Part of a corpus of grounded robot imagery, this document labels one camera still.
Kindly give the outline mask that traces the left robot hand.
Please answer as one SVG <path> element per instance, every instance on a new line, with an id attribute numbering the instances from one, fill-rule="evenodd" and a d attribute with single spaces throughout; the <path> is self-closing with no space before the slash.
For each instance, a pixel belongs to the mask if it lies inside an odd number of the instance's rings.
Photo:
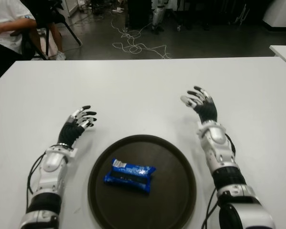
<path id="1" fill-rule="evenodd" d="M 94 126 L 96 112 L 90 110 L 90 105 L 85 105 L 70 114 L 62 126 L 59 136 L 58 145 L 64 145 L 69 148 L 84 133 L 84 131 Z"/>

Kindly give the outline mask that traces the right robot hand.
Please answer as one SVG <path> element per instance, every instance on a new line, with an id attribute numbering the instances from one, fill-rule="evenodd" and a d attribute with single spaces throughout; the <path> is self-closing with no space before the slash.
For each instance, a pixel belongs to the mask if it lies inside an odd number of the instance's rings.
<path id="1" fill-rule="evenodd" d="M 206 121 L 217 121 L 217 109 L 211 95 L 203 88 L 194 86 L 193 91 L 187 91 L 189 97 L 181 96 L 181 101 L 192 108 L 200 117 L 201 123 Z"/>

